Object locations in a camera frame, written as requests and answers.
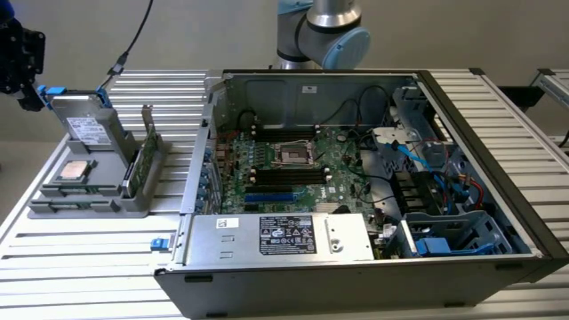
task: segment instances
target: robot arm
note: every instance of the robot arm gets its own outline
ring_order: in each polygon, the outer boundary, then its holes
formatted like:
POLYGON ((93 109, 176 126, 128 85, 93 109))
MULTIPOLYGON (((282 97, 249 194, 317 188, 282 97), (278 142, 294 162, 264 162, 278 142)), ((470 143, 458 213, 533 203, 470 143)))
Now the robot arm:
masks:
POLYGON ((274 69, 353 69, 369 49, 354 0, 278 0, 274 69))
POLYGON ((25 29, 8 0, 0 0, 0 93, 13 96, 26 111, 44 107, 36 75, 44 70, 45 35, 25 29))

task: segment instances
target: capacitor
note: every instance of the capacitor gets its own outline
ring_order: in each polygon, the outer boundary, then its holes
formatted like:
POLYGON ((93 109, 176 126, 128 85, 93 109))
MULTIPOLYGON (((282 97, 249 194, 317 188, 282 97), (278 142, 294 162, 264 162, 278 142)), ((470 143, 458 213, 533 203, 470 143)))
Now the capacitor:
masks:
POLYGON ((348 137, 345 135, 337 135, 336 136, 336 141, 340 143, 344 143, 348 141, 348 137))

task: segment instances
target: motherboard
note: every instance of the motherboard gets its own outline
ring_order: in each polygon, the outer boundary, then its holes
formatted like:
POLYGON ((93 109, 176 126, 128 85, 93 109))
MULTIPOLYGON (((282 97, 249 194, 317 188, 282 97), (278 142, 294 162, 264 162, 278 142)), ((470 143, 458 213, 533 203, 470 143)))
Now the motherboard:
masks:
POLYGON ((312 137, 289 132, 282 141, 274 136, 266 139, 261 132, 221 133, 225 138, 217 144, 217 160, 222 169, 222 213, 340 210, 373 214, 366 179, 346 167, 349 163, 361 166, 354 135, 353 129, 332 127, 312 137))

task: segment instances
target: gray wall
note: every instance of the gray wall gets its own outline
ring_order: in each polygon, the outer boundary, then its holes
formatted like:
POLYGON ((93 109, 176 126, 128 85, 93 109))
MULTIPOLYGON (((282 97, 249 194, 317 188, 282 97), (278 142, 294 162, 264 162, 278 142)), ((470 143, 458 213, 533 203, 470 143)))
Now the gray wall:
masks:
MULTIPOLYGON (((526 84, 538 67, 569 68, 566 0, 360 0, 373 34, 361 67, 481 67, 498 84, 526 84)), ((144 0, 12 0, 17 18, 46 34, 40 82, 93 88, 138 26, 144 0)), ((276 48, 276 0, 157 0, 130 53, 130 69, 264 68, 276 48)), ((530 112, 550 134, 569 113, 530 112)), ((48 111, 0 98, 0 140, 54 141, 48 111)))

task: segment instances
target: white label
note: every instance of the white label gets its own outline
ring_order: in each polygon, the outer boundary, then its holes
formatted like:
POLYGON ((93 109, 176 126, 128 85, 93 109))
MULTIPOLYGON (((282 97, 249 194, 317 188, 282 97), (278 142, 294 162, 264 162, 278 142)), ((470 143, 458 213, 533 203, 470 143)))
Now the white label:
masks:
POLYGON ((105 128, 102 128, 94 118, 68 118, 68 122, 78 140, 85 145, 110 144, 105 128))
POLYGON ((217 229, 238 228, 238 218, 217 219, 214 227, 217 229))
POLYGON ((318 87, 316 85, 304 85, 302 86, 302 93, 317 93, 318 87))

